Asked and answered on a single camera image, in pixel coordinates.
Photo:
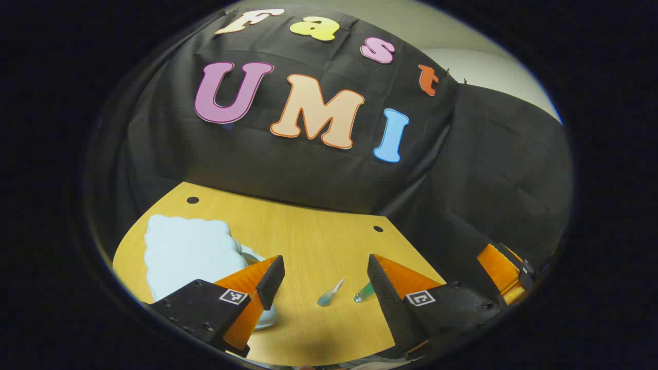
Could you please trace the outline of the white and blue tube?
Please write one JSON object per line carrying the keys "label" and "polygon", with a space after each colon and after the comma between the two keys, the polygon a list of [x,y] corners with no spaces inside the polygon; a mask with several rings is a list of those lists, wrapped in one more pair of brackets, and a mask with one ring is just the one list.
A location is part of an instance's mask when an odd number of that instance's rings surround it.
{"label": "white and blue tube", "polygon": [[336,293],[339,292],[339,289],[341,288],[344,281],[345,279],[341,279],[341,281],[339,281],[332,289],[323,293],[323,295],[321,295],[317,299],[317,305],[319,305],[320,307],[328,307],[329,305],[331,305],[333,297],[336,295]]}

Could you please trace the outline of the light blue suitcase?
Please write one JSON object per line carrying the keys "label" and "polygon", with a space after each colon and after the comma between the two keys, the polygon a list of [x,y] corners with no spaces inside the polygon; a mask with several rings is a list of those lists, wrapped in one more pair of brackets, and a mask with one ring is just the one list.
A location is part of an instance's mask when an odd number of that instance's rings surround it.
{"label": "light blue suitcase", "polygon": [[144,253],[153,301],[201,279],[215,283],[265,258],[232,236],[223,220],[154,215],[148,220]]}

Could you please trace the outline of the black backdrop cloth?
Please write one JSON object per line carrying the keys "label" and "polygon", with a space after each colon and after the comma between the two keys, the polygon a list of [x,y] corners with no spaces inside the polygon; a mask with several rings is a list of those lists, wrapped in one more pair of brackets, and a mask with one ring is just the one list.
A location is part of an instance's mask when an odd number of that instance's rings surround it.
{"label": "black backdrop cloth", "polygon": [[168,37],[99,115],[86,199],[106,253],[188,182],[385,216],[444,276],[501,242],[543,271],[574,197],[566,129],[461,82],[460,61],[333,10],[217,12]]}

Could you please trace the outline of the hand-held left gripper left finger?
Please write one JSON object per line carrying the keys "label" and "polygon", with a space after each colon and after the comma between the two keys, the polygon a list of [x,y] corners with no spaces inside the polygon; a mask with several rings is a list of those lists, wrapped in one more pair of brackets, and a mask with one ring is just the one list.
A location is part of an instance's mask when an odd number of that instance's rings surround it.
{"label": "hand-held left gripper left finger", "polygon": [[246,357],[248,341],[284,277],[284,260],[277,255],[215,283],[193,280],[148,308],[205,344]]}

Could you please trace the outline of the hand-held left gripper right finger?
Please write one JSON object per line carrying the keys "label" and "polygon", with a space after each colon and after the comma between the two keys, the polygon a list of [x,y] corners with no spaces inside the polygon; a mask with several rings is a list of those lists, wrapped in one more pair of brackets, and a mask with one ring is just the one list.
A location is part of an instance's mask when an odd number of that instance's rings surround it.
{"label": "hand-held left gripper right finger", "polygon": [[393,338],[389,359],[438,357],[458,349],[502,312],[462,283],[439,283],[389,258],[371,254],[368,276]]}

